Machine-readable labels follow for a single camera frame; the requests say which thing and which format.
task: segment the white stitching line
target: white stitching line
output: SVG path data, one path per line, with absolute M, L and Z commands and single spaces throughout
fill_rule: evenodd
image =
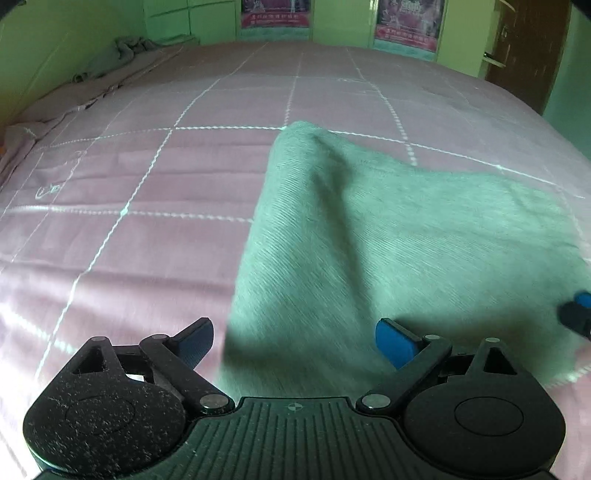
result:
M 0 307 L 0 317 L 4 319 L 9 325 L 17 326 L 24 330 L 31 335 L 40 338 L 44 341 L 49 341 L 51 339 L 51 335 L 43 330 L 41 330 L 37 325 L 29 320 L 21 317 L 18 313 L 13 312 L 8 306 L 2 305 Z M 55 340 L 53 345 L 64 353 L 69 353 L 73 355 L 78 351 L 78 349 L 67 342 L 62 340 Z
M 57 143 L 55 145 L 49 145 L 48 147 L 40 147 L 40 149 L 45 148 L 47 150 L 49 148 L 61 147 L 62 145 L 68 145 L 71 143 L 90 142 L 90 141 L 96 141 L 96 140 L 103 140 L 105 138 L 119 137 L 121 135 L 141 134 L 141 133 L 145 133 L 145 132 L 156 132 L 156 131 L 161 131 L 161 130 L 170 130 L 170 128 L 169 127 L 148 128 L 146 130 L 132 130 L 131 132 L 122 132 L 119 134 L 100 135 L 98 137 L 91 137 L 91 138 L 79 138 L 77 140 L 68 140 L 67 142 Z
M 417 156 L 414 153 L 413 147 L 408 142 L 408 135 L 406 133 L 406 130 L 402 126 L 402 122 L 400 121 L 400 117 L 396 113 L 396 110 L 394 110 L 394 107 L 392 106 L 392 104 L 390 103 L 390 101 L 384 96 L 384 94 L 382 93 L 382 90 L 380 90 L 376 84 L 374 84 L 372 82 L 368 82 L 365 79 L 365 77 L 363 76 L 363 73 L 361 73 L 361 70 L 357 66 L 357 63 L 355 62 L 355 59 L 351 55 L 351 52 L 349 51 L 348 47 L 345 47 L 345 50 L 347 51 L 347 53 L 349 55 L 349 58 L 351 59 L 351 62 L 353 63 L 353 66 L 355 67 L 355 70 L 357 70 L 357 73 L 359 74 L 359 77 L 364 82 L 367 82 L 371 86 L 371 88 L 373 88 L 378 93 L 378 95 L 384 101 L 384 104 L 386 104 L 386 107 L 388 107 L 388 110 L 390 110 L 390 113 L 394 117 L 394 122 L 396 123 L 396 127 L 398 128 L 398 131 L 400 132 L 400 135 L 402 135 L 402 139 L 404 140 L 404 145 L 406 146 L 408 158 L 410 158 L 410 163 L 411 163 L 412 166 L 416 167 L 418 165 Z
M 82 208 L 70 208 L 56 205 L 21 205 L 10 209 L 10 212 L 55 212 L 55 213 L 75 213 L 78 215 L 118 215 L 120 210 L 89 210 Z M 227 222 L 252 223 L 252 218 L 243 218 L 225 215 L 210 215 L 204 213 L 174 213 L 174 212 L 147 212 L 145 210 L 129 210 L 127 215 L 141 215 L 150 217 L 165 218 L 183 218 L 198 220 L 221 220 Z
M 135 97 L 133 99 L 131 99 L 129 101 L 129 103 L 127 105 L 125 105 L 118 113 L 117 115 L 115 115 L 111 121 L 107 124 L 107 126 L 105 127 L 105 130 L 103 130 L 103 133 L 106 132 L 108 130 L 108 128 L 110 127 L 110 125 L 115 121 L 115 119 L 129 106 L 131 105 L 131 103 L 136 99 L 139 98 L 141 95 L 139 95 L 138 97 Z M 88 145 L 88 147 L 86 147 L 86 149 L 84 151 L 82 151 L 82 153 L 78 156 L 78 158 L 76 159 L 76 163 L 75 165 L 72 167 L 72 169 L 70 170 L 70 174 L 66 177 L 66 180 L 64 181 L 64 183 L 61 184 L 60 189 L 57 191 L 56 195 L 51 199 L 50 205 L 53 205 L 53 202 L 55 202 L 57 200 L 57 198 L 59 197 L 60 193 L 63 191 L 64 187 L 67 185 L 67 183 L 70 181 L 70 179 L 74 176 L 74 172 L 76 171 L 76 169 L 78 168 L 78 165 L 80 165 L 80 163 L 82 162 L 82 159 L 86 156 L 88 150 L 92 147 L 92 145 L 94 145 L 96 142 L 96 140 L 93 140 L 90 145 Z M 47 211 L 47 213 L 43 216 L 43 218 L 39 221 L 39 223 L 37 224 L 37 226 L 34 228 L 34 230 L 31 232 L 31 234 L 27 237 L 27 239 L 21 244 L 19 245 L 18 249 L 16 252 L 14 252 L 14 255 L 12 256 L 12 258 L 10 259 L 10 263 L 14 262 L 14 260 L 16 259 L 16 257 L 21 253 L 22 249 L 25 248 L 27 246 L 27 244 L 29 243 L 29 240 L 31 240 L 31 238 L 33 238 L 33 235 L 35 235 L 35 233 L 37 232 L 37 230 L 39 230 L 39 227 L 43 224 L 43 222 L 45 221 L 45 219 L 47 218 L 47 216 L 49 215 L 49 210 Z M 3 265 L 2 268 L 0 268 L 0 275 L 2 274 L 2 272 L 4 272 L 4 269 L 6 268 L 6 265 Z
M 552 388 L 561 387 L 568 384 L 575 384 L 576 382 L 578 382 L 579 379 L 585 377 L 589 373 L 591 373 L 591 364 L 564 375 L 564 378 L 560 380 L 555 380 L 547 383 L 546 385 L 544 385 L 544 388 L 546 390 L 550 390 Z
M 181 115 L 179 116 L 179 118 L 177 119 L 177 121 L 174 123 L 174 127 L 176 127 L 180 123 L 180 121 L 183 119 L 183 117 L 185 116 L 185 114 L 189 111 L 189 109 L 195 104 L 195 102 L 198 99 L 200 99 L 203 95 L 205 95 L 205 93 L 207 93 L 209 90 L 211 90 L 213 87 L 215 87 L 216 84 L 218 82 L 220 82 L 222 79 L 226 79 L 226 78 L 230 77 L 231 75 L 233 75 L 234 73 L 236 73 L 240 68 L 242 68 L 242 66 L 250 58 L 252 58 L 256 53 L 258 53 L 267 44 L 268 43 L 265 43 L 261 47 L 259 47 L 255 51 L 253 51 L 238 67 L 236 67 L 235 70 L 232 71 L 232 73 L 229 73 L 225 77 L 218 78 L 206 90 L 204 90 L 200 95 L 196 96 L 189 103 L 189 105 L 187 105 L 187 108 L 185 108 L 185 110 L 183 110 L 183 112 L 181 113 Z M 74 294 L 76 293 L 76 288 L 78 286 L 78 283 L 80 282 L 80 279 L 84 275 L 86 275 L 87 273 L 89 273 L 92 270 L 92 267 L 95 266 L 95 264 L 96 264 L 97 260 L 99 259 L 101 253 L 105 249 L 106 244 L 109 242 L 111 236 L 113 235 L 113 233 L 115 232 L 115 230 L 117 229 L 117 227 L 119 226 L 119 224 L 121 223 L 121 220 L 123 220 L 123 218 L 129 213 L 129 207 L 130 207 L 131 203 L 134 201 L 135 196 L 138 194 L 140 188 L 142 187 L 142 185 L 144 184 L 144 182 L 148 178 L 148 175 L 150 175 L 150 172 L 152 172 L 152 169 L 156 165 L 156 161 L 158 160 L 158 157 L 160 156 L 160 152 L 162 152 L 162 149 L 164 148 L 164 146 L 166 145 L 166 143 L 168 143 L 168 139 L 170 138 L 170 136 L 172 135 L 172 133 L 173 133 L 173 129 L 169 129 L 168 130 L 168 133 L 166 134 L 166 137 L 164 138 L 164 140 L 162 141 L 162 143 L 158 147 L 158 150 L 156 151 L 156 153 L 154 155 L 154 158 L 152 159 L 152 162 L 150 163 L 150 166 L 148 167 L 148 170 L 145 172 L 144 176 L 139 181 L 137 187 L 135 188 L 134 192 L 131 194 L 131 197 L 129 197 L 129 200 L 127 201 L 127 203 L 125 204 L 125 206 L 119 212 L 119 216 L 118 216 L 117 220 L 115 221 L 115 223 L 111 227 L 109 233 L 107 233 L 107 236 L 105 237 L 105 239 L 103 240 L 101 246 L 97 250 L 97 252 L 95 254 L 95 257 L 92 259 L 92 261 L 90 262 L 90 264 L 88 265 L 88 267 L 86 268 L 86 270 L 82 271 L 76 277 L 76 279 L 72 282 L 72 287 L 70 288 L 70 294 L 68 295 L 68 300 L 66 302 L 66 305 L 62 309 L 62 311 L 61 311 L 61 313 L 60 313 L 60 315 L 59 315 L 59 317 L 58 317 L 58 319 L 56 321 L 56 325 L 55 325 L 55 327 L 53 329 L 53 332 L 51 333 L 51 338 L 52 339 L 54 339 L 56 337 L 57 331 L 59 330 L 60 325 L 61 325 L 64 317 L 66 316 L 66 313 L 70 309 L 70 305 L 72 305 L 72 303 L 74 302 Z M 33 377 L 35 381 L 37 381 L 39 379 L 39 375 L 41 374 L 41 369 L 43 368 L 43 365 L 45 364 L 45 361 L 47 360 L 47 357 L 49 355 L 49 351 L 50 350 L 51 350 L 51 342 L 48 342 L 48 344 L 47 344 L 47 346 L 45 348 L 45 351 L 43 352 L 43 356 L 41 357 L 41 360 L 39 361 L 39 364 L 37 365 L 37 369 L 35 370 L 35 375 Z
M 290 97 L 287 99 L 287 108 L 285 109 L 285 118 L 283 121 L 284 127 L 287 127 L 287 124 L 290 121 L 291 103 L 294 99 L 294 93 L 296 92 L 296 82 L 297 82 L 297 79 L 300 77 L 301 61 L 303 58 L 304 58 L 304 52 L 300 53 L 300 61 L 298 62 L 297 70 L 295 71 L 294 83 L 291 86 Z
M 76 120 L 76 118 L 78 118 L 78 115 L 80 115 L 80 112 L 82 110 L 83 110 L 83 108 L 81 108 L 81 106 L 78 106 L 78 108 L 76 109 L 76 113 L 74 113 L 72 115 L 72 118 L 70 119 L 70 121 L 66 124 L 66 126 L 64 128 L 62 128 L 60 130 L 60 132 L 56 135 L 56 137 L 53 140 L 51 140 L 51 143 L 49 144 L 49 147 L 51 147 L 52 145 L 54 145 L 56 143 L 57 139 L 61 137 L 62 133 L 65 132 L 68 129 L 68 127 L 70 126 L 70 124 L 74 120 Z
M 462 155 L 462 154 L 450 152 L 450 151 L 447 151 L 447 150 L 441 150 L 440 148 L 428 147 L 426 145 L 420 145 L 420 144 L 416 144 L 416 143 L 412 143 L 411 145 L 413 145 L 415 147 L 418 147 L 418 148 L 425 148 L 426 150 L 432 150 L 432 151 L 435 151 L 435 152 L 445 153 L 447 155 L 453 155 L 454 157 L 466 158 L 467 160 L 472 160 L 472 161 L 475 161 L 475 162 L 478 162 L 478 163 L 482 163 L 483 165 L 488 165 L 490 167 L 495 167 L 498 170 L 509 171 L 511 173 L 515 173 L 516 175 L 521 175 L 523 177 L 527 177 L 527 178 L 532 179 L 532 180 L 537 180 L 537 181 L 540 181 L 542 183 L 546 183 L 548 185 L 552 185 L 552 186 L 558 188 L 559 190 L 564 191 L 564 192 L 568 193 L 569 195 L 572 195 L 573 197 L 577 197 L 579 199 L 585 200 L 585 197 L 583 197 L 581 195 L 577 195 L 576 193 L 572 193 L 572 192 L 568 191 L 564 187 L 561 187 L 560 185 L 558 185 L 557 183 L 555 183 L 553 181 L 549 181 L 549 180 L 546 180 L 546 179 L 541 179 L 539 177 L 535 177 L 533 175 L 529 175 L 528 173 L 524 173 L 522 171 L 513 170 L 512 168 L 507 168 L 507 167 L 504 167 L 503 165 L 499 165 L 499 164 L 496 164 L 496 163 L 490 163 L 490 162 L 487 162 L 487 161 L 484 161 L 484 160 L 479 160 L 478 158 L 469 157 L 468 155 Z
M 27 132 L 29 135 L 31 135 L 35 140 L 37 139 L 37 136 L 35 135 L 35 133 L 33 133 L 33 130 L 31 130 L 29 127 L 23 127 L 21 126 L 21 128 Z
M 234 130 L 284 130 L 285 127 L 260 127 L 260 126 L 255 126 L 255 125 L 204 125 L 201 127 L 174 127 L 175 130 L 224 130 L 224 129 L 234 129 Z M 100 137 L 94 137 L 94 138 L 81 138 L 79 140 L 70 140 L 68 142 L 62 143 L 62 144 L 57 144 L 52 146 L 53 147 L 59 147 L 61 145 L 65 145 L 65 144 L 69 144 L 69 143 L 74 143 L 74 142 L 82 142 L 82 141 L 91 141 L 91 140 L 101 140 L 103 138 L 110 138 L 110 137 L 118 137 L 120 135 L 129 135 L 129 134 L 134 134 L 134 133 L 145 133 L 145 132 L 154 132 L 154 131 L 168 131 L 170 130 L 169 127 L 161 127 L 161 128 L 151 128 L 148 130 L 135 130 L 135 131 L 130 131 L 130 132 L 122 132 L 122 133 L 118 133 L 118 134 L 112 134 L 112 135 L 103 135 Z M 394 143 L 400 143 L 400 144 L 404 144 L 406 145 L 406 142 L 403 140 L 396 140 L 394 138 L 387 138 L 387 137 L 379 137 L 376 135 L 367 135 L 367 134 L 360 134 L 360 133 L 355 133 L 355 132 L 345 132 L 345 131 L 341 131 L 341 130 L 329 130 L 332 133 L 335 134 L 340 134 L 340 135 L 353 135 L 355 137 L 364 137 L 364 138 L 373 138 L 375 140 L 384 140 L 387 142 L 394 142 Z M 579 199 L 583 199 L 585 200 L 586 197 L 583 197 L 581 195 L 578 195 L 576 193 L 570 192 L 567 189 L 565 189 L 564 187 L 561 187 L 560 185 L 558 185 L 557 183 L 554 183 L 553 181 L 549 181 L 549 180 L 545 180 L 545 179 L 541 179 L 539 177 L 533 176 L 533 175 L 529 175 L 528 173 L 524 173 L 518 170 L 513 170 L 512 168 L 508 168 L 508 167 L 504 167 L 503 165 L 499 165 L 499 164 L 495 164 L 495 163 L 490 163 L 484 160 L 479 160 L 478 158 L 474 158 L 474 157 L 470 157 L 468 155 L 463 155 L 460 153 L 455 153 L 455 152 L 450 152 L 448 150 L 442 150 L 441 148 L 435 148 L 435 147 L 429 147 L 427 145 L 421 145 L 418 143 L 412 143 L 409 142 L 409 144 L 413 147 L 417 147 L 417 148 L 424 148 L 426 150 L 432 150 L 435 152 L 439 152 L 439 153 L 444 153 L 447 155 L 452 155 L 454 157 L 459 157 L 459 158 L 465 158 L 467 160 L 472 160 L 475 161 L 477 163 L 482 163 L 483 165 L 488 165 L 490 167 L 495 167 L 498 170 L 501 171 L 508 171 L 511 173 L 514 173 L 516 175 L 520 175 L 523 177 L 527 177 L 529 179 L 533 179 L 536 181 L 540 181 L 542 183 L 546 183 L 548 185 L 553 185 L 556 186 L 556 188 L 568 193 L 569 195 L 572 195 L 573 197 L 579 198 Z M 46 148 L 50 148 L 50 147 L 41 147 L 39 150 L 42 149 L 46 149 Z
M 288 77 L 293 77 L 293 75 L 278 75 L 275 73 L 242 73 L 241 74 L 243 77 L 279 77 L 279 78 L 288 78 Z M 336 80 L 337 82 L 354 82 L 354 83 L 367 83 L 364 82 L 363 80 L 359 80 L 357 78 L 347 78 L 347 77 L 316 77 L 316 76 L 310 76 L 310 75 L 305 75 L 301 78 L 305 78 L 305 79 L 312 79 L 312 80 Z
M 207 125 L 203 127 L 175 127 L 175 130 L 283 130 L 285 127 L 255 127 L 252 125 Z
M 146 75 L 147 73 L 150 73 L 152 70 L 154 70 L 155 68 L 159 67 L 161 64 L 163 64 L 165 61 L 170 60 L 171 58 L 177 56 L 179 53 L 181 53 L 185 48 L 185 45 L 182 44 L 180 46 L 180 48 L 177 51 L 172 52 L 170 55 L 165 56 L 162 60 L 160 60 L 159 62 L 153 64 L 150 67 L 147 67 L 145 70 L 142 70 L 140 72 L 136 72 L 134 74 L 132 74 L 131 76 L 133 77 L 133 82 L 136 82 L 138 79 L 142 78 L 144 75 Z
M 546 165 L 542 164 L 542 166 L 544 167 L 545 172 L 552 179 L 554 179 L 554 176 L 552 175 L 552 172 L 546 167 Z M 579 223 L 579 219 L 574 214 L 573 209 L 570 206 L 570 203 L 568 202 L 568 200 L 566 199 L 566 197 L 564 196 L 563 191 L 561 189 L 557 189 L 557 190 L 558 190 L 558 194 L 562 198 L 562 201 L 563 201 L 566 209 L 569 211 L 570 219 L 572 220 L 572 222 L 574 224 L 574 227 L 575 227 L 577 233 L 579 234 L 579 241 L 581 242 L 582 245 L 584 245 L 586 247 L 589 247 L 589 243 L 587 242 L 587 240 L 585 238 L 585 234 L 583 233 L 583 229 L 581 228 L 581 224 Z
M 39 155 L 39 159 L 37 160 L 37 163 L 35 163 L 35 166 L 33 167 L 33 169 L 29 172 L 29 175 L 27 176 L 27 178 L 25 179 L 24 182 L 22 182 L 22 185 L 18 188 L 18 190 L 16 192 L 14 192 L 14 195 L 12 196 L 12 198 L 10 199 L 10 201 L 7 203 L 6 207 L 4 208 L 4 211 L 2 212 L 2 215 L 0 215 L 0 220 L 2 220 L 4 218 L 4 214 L 6 214 L 6 211 L 8 210 L 8 208 L 12 205 L 12 202 L 14 201 L 14 199 L 16 198 L 16 196 L 18 195 L 18 192 L 20 192 L 22 190 L 22 188 L 25 186 L 25 183 L 27 183 L 29 181 L 29 179 L 31 178 L 31 175 L 33 175 L 33 172 L 35 171 L 35 169 L 38 167 L 39 162 L 41 161 L 41 159 L 43 158 L 43 154 L 45 152 L 41 152 L 41 155 Z

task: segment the ribbed black surface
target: ribbed black surface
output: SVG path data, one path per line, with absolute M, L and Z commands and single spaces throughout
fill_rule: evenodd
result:
M 52 473 L 38 480 L 59 480 Z M 539 473 L 527 480 L 551 480 Z M 125 480 L 459 480 L 417 457 L 389 420 L 343 398 L 247 398 L 197 422 L 169 458 Z

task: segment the pink text on poster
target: pink text on poster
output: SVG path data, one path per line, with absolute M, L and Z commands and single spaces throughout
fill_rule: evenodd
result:
M 380 0 L 375 38 L 436 51 L 444 0 Z
M 242 28 L 310 26 L 310 0 L 242 0 Z

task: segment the pink bedsheet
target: pink bedsheet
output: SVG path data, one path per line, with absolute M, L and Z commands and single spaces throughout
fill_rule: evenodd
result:
M 212 378 L 269 148 L 295 120 L 422 168 L 551 192 L 591 263 L 591 162 L 494 85 L 313 43 L 185 46 L 166 58 L 87 109 L 43 119 L 0 192 L 4 478 L 37 472 L 23 415 L 90 336 L 137 343 L 209 316 L 216 343 L 200 372 Z M 583 351 L 548 386 L 568 424 L 562 480 L 591 478 L 590 365 Z

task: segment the green cloth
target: green cloth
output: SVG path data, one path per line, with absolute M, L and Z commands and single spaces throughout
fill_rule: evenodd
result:
M 556 307 L 590 286 L 547 194 L 298 122 L 271 150 L 216 385 L 235 399 L 356 399 L 394 371 L 374 345 L 382 317 L 468 348 L 499 337 L 546 382 L 584 344 Z

